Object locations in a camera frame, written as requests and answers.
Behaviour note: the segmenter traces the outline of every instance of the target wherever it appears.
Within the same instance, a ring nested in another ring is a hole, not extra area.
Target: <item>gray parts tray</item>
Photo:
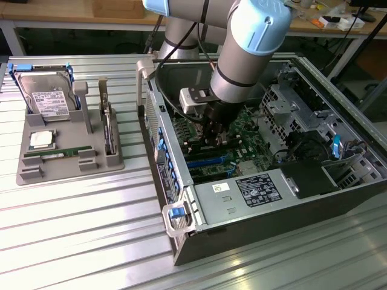
[[[96,173],[111,172],[124,168],[120,136],[115,111],[112,110],[113,139],[117,145],[115,155],[106,156],[105,137],[103,123],[98,109],[88,110],[92,134],[87,134],[85,120],[79,111],[77,118],[71,121],[49,122],[43,126],[30,126],[28,120],[24,121],[24,130],[19,156],[18,173],[16,183],[18,185],[34,184],[39,182],[54,181],[64,178],[72,178]],[[30,135],[32,132],[54,131],[55,149],[65,150],[70,148],[91,147],[91,149],[79,152],[78,156],[67,158],[42,160],[41,157],[28,157],[24,155],[32,153],[29,150]]]

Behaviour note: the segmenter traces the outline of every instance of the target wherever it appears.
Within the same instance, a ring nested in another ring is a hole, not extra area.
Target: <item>hard drive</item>
[[[29,114],[41,114],[45,121],[69,120],[69,111],[80,109],[73,93],[73,70],[67,66],[8,65]]]

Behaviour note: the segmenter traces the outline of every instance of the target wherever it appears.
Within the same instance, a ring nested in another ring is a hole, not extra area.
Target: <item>aluminum table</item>
[[[25,104],[5,73],[6,65],[1,66],[0,289],[311,290],[387,285],[387,194],[345,216],[174,267],[135,112],[135,63],[141,57],[11,59],[35,65],[70,62],[75,79],[89,83],[91,108],[99,101],[98,78],[108,77],[125,157],[120,173],[23,187],[15,179]]]

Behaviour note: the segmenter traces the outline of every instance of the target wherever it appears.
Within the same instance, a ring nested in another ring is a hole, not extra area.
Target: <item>robotic arm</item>
[[[217,136],[229,130],[250,90],[283,43],[291,23],[290,9],[281,0],[143,0],[143,3],[156,13],[202,23],[202,34],[210,31],[210,38],[217,39],[216,42],[227,29],[209,88],[213,101],[205,107],[203,124],[203,135],[209,143],[220,146]],[[167,26],[159,57],[176,46],[176,35],[182,30],[176,27],[184,26],[183,22],[176,25],[177,22],[173,18]],[[195,49],[195,41],[195,37],[188,37],[174,58],[179,54],[186,58],[187,51]]]

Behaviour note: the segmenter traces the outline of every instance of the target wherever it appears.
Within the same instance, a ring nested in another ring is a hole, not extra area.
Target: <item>blue ram slot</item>
[[[226,157],[227,156],[222,156],[222,157],[214,158],[214,159],[188,162],[187,166],[188,166],[188,168],[196,168],[196,167],[202,167],[202,166],[222,164],[224,162],[224,160],[226,160]]]

